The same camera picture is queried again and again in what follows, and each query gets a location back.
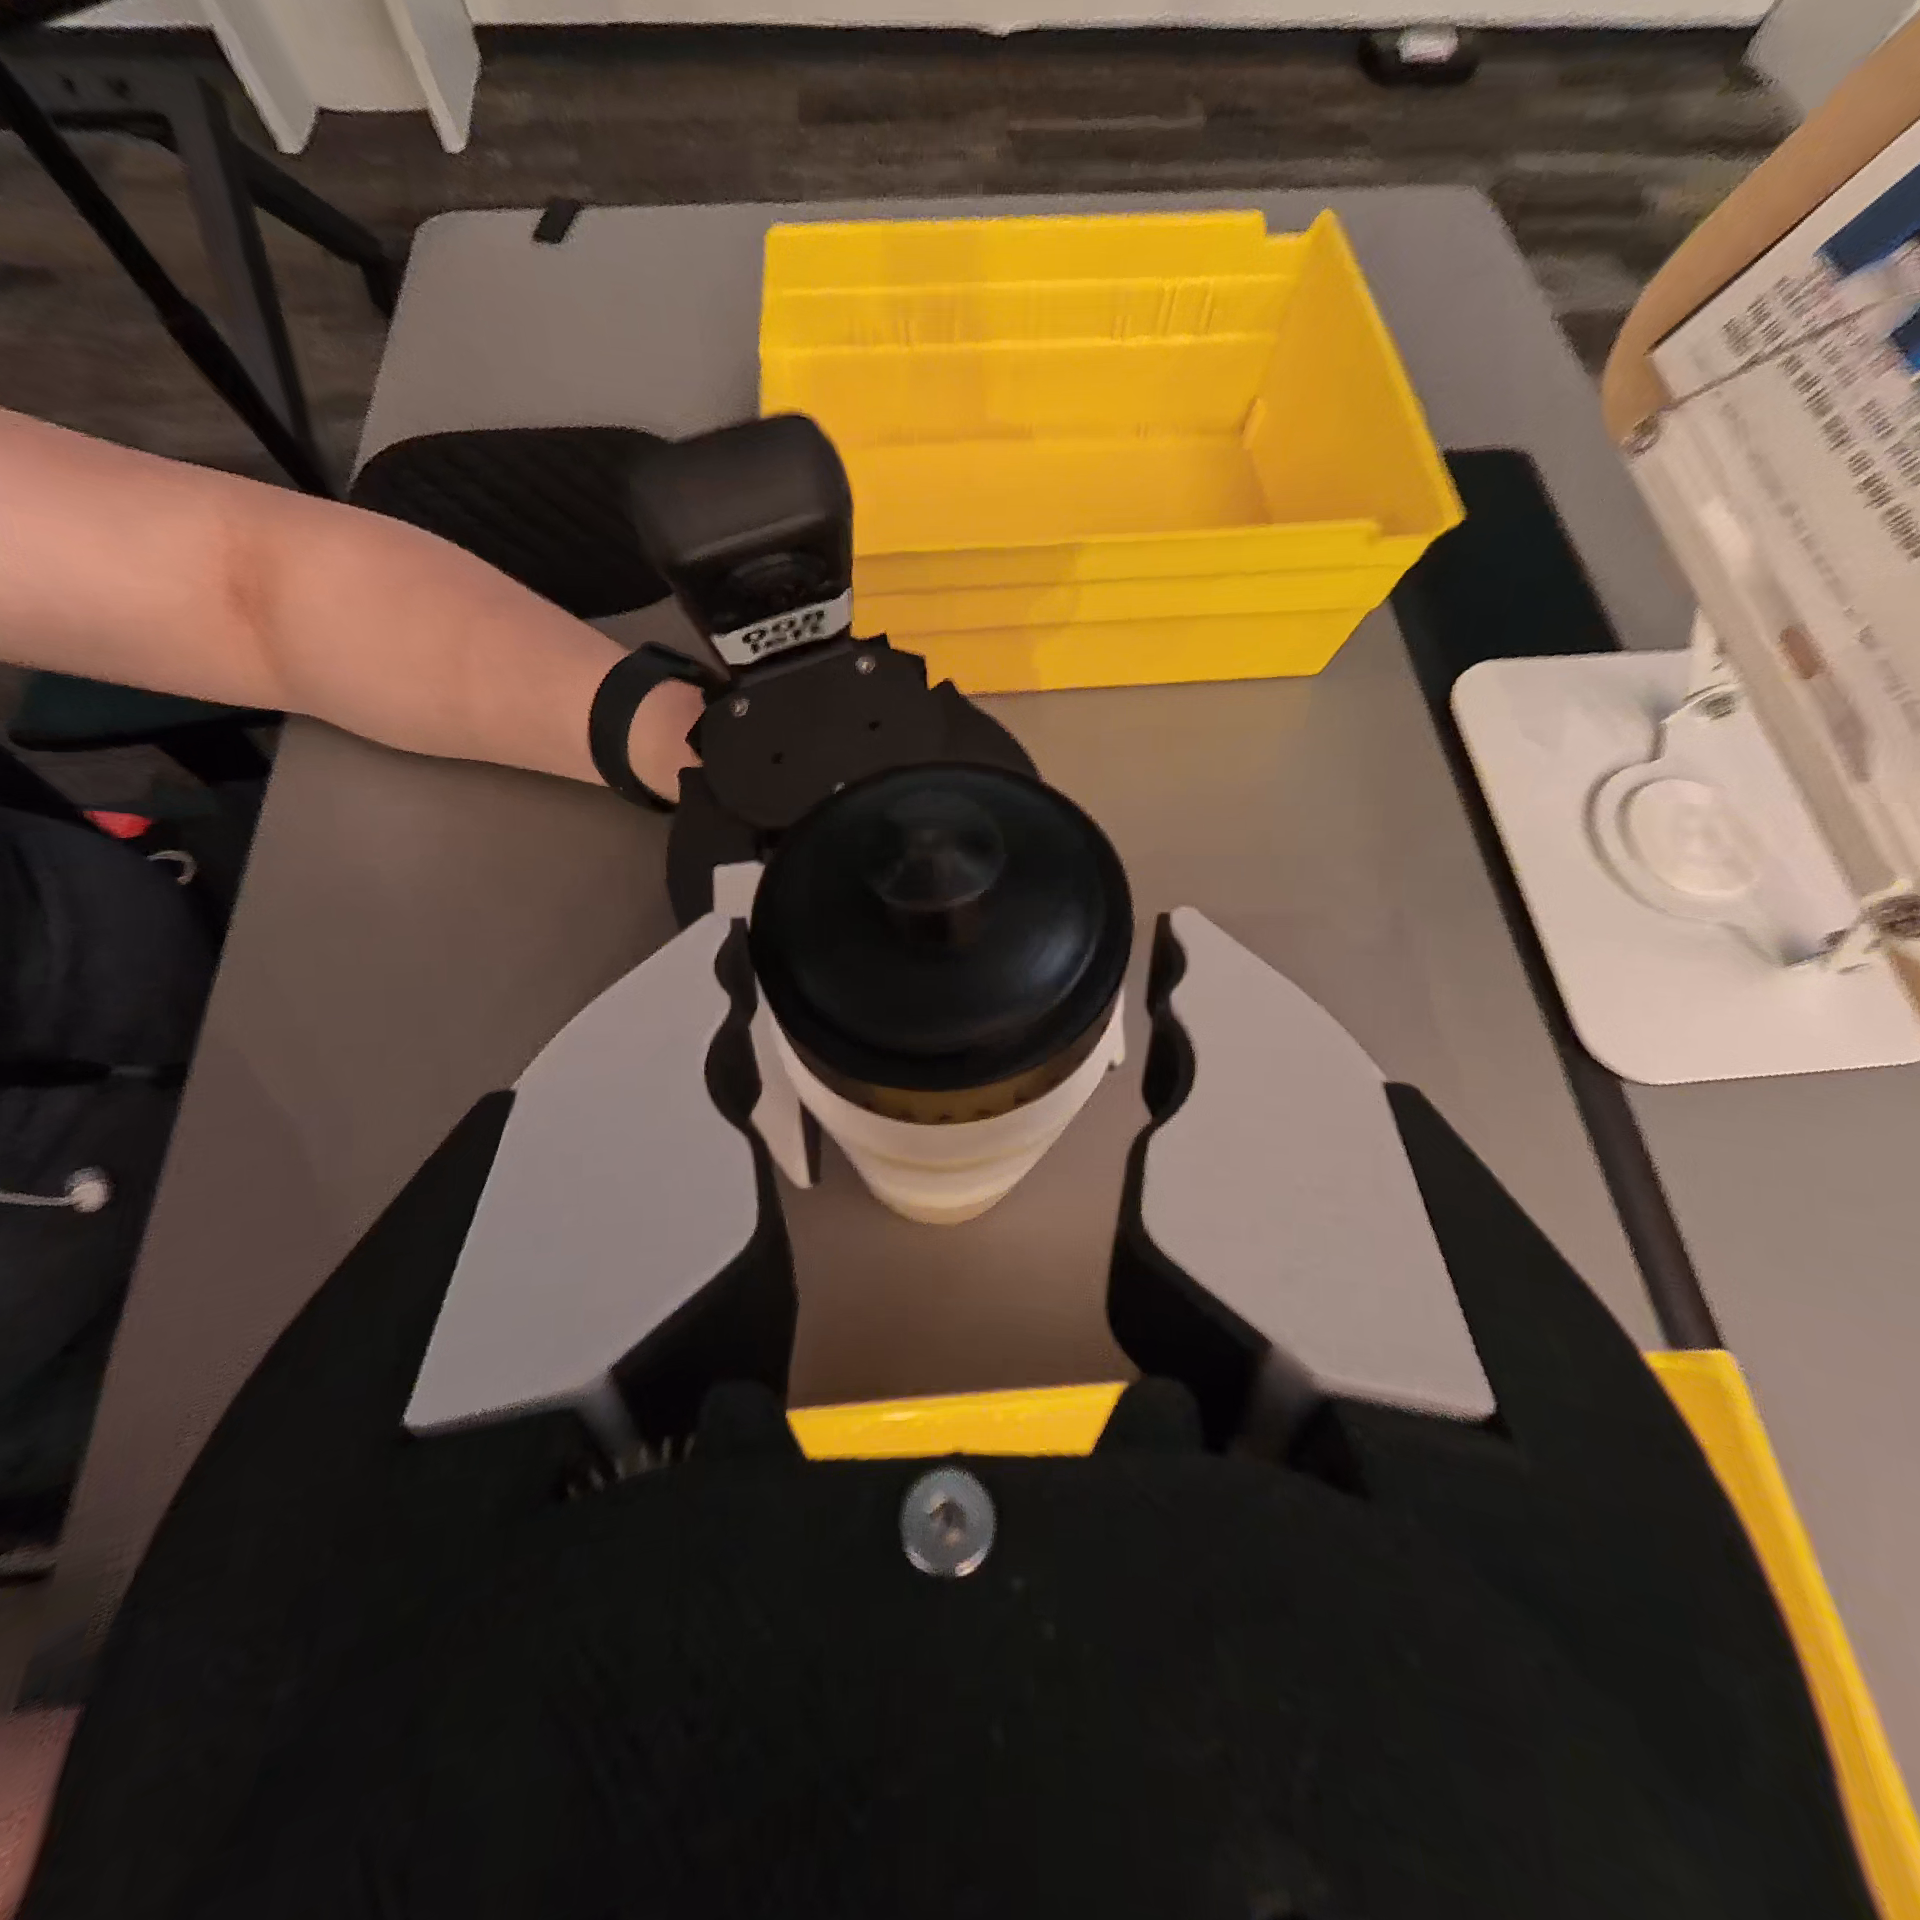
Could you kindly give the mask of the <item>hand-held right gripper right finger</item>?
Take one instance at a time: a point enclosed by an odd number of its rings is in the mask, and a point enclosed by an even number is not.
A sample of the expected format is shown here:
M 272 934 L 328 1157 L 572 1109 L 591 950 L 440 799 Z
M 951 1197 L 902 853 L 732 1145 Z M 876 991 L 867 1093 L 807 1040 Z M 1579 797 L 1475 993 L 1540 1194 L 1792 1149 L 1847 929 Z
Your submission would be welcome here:
M 1203 1426 L 1303 1426 L 1330 1400 L 1492 1416 L 1368 1049 L 1188 904 L 1156 924 L 1145 1013 L 1108 1276 L 1127 1359 Z

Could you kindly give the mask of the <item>yellow plastic bin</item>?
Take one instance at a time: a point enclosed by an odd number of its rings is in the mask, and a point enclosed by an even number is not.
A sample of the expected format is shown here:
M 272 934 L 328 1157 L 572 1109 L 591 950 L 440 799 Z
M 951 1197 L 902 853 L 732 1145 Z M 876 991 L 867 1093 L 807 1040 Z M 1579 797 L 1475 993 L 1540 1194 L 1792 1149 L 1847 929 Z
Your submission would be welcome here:
M 1315 677 L 1466 516 L 1332 210 L 778 224 L 759 406 L 852 631 L 972 694 Z
M 1728 1350 L 1647 1350 L 1766 1569 L 1827 1742 L 1866 1880 L 1887 1917 L 1918 1914 L 1918 1821 L 1882 1711 L 1822 1574 L 1760 1407 Z M 1084 1455 L 1120 1383 L 792 1407 L 806 1455 Z

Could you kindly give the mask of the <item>black metal frame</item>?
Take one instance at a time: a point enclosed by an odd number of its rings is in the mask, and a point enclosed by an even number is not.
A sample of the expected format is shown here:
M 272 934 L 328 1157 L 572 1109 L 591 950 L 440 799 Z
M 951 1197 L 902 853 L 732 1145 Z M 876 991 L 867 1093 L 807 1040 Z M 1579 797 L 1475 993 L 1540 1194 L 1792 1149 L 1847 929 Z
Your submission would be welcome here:
M 406 253 L 242 133 L 242 85 L 214 30 L 83 28 L 79 8 L 58 18 L 51 5 L 4 5 L 2 71 L 4 133 L 103 244 L 199 382 L 280 480 L 336 495 L 263 224 L 346 265 L 382 319 L 394 319 Z M 208 298 L 162 261 L 103 164 L 80 150 L 83 136 L 124 136 L 174 161 Z

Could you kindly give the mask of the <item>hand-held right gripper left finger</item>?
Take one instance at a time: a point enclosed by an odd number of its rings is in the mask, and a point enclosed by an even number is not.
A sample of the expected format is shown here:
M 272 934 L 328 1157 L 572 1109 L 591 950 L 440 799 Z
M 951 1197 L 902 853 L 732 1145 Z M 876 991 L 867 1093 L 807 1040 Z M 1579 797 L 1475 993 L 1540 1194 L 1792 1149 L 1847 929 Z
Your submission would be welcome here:
M 756 986 L 706 913 L 592 998 L 513 1087 L 409 1433 L 567 1413 L 694 1433 L 708 1393 L 787 1410 L 800 1292 L 755 1127 Z

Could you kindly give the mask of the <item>printed instruction sheet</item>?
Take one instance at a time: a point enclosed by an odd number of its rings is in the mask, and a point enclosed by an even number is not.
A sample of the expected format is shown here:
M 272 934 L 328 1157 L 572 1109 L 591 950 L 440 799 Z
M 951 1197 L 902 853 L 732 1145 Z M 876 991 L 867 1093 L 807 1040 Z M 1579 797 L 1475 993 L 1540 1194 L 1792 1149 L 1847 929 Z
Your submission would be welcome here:
M 1631 465 L 1835 866 L 1916 938 L 1918 129 L 1658 319 Z

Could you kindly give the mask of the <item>black bottle lid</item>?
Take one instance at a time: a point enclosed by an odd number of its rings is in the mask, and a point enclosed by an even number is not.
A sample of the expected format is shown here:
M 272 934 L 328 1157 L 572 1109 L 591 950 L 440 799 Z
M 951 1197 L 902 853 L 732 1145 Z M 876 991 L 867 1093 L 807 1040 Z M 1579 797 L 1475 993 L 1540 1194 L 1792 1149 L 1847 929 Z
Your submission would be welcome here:
M 792 824 L 751 956 L 790 1046 L 843 1096 L 946 1096 L 1063 1066 L 1131 961 L 1120 855 L 1033 774 L 934 761 L 870 774 Z

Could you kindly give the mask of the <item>white plastic bottle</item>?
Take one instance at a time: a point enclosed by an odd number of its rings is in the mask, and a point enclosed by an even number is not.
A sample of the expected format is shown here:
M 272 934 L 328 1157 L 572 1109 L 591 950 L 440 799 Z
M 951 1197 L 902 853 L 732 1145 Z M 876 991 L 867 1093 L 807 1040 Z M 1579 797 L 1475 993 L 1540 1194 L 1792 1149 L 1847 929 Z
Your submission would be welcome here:
M 922 1225 L 962 1225 L 991 1212 L 1063 1137 L 1102 1079 L 1099 1032 L 1036 1096 L 993 1114 L 944 1105 L 935 1120 L 888 1117 L 831 1089 L 778 1028 L 785 1070 L 818 1128 L 888 1208 Z

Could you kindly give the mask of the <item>person's dark clothing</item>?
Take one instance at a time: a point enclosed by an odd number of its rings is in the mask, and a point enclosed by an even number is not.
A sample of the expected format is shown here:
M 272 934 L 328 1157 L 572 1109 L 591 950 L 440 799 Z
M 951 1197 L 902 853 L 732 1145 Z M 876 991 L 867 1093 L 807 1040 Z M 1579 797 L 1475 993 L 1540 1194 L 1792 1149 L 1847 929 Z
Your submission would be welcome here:
M 56 1560 L 218 950 L 187 868 L 92 829 L 4 753 L 7 1584 Z

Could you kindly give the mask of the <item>person's left forearm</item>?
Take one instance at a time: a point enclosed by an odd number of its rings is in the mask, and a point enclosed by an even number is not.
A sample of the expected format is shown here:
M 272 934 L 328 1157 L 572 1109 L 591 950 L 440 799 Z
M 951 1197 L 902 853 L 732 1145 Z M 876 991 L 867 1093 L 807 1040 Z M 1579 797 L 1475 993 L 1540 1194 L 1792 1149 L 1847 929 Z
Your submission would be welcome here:
M 4 412 L 2 658 L 592 783 L 618 648 L 403 520 Z

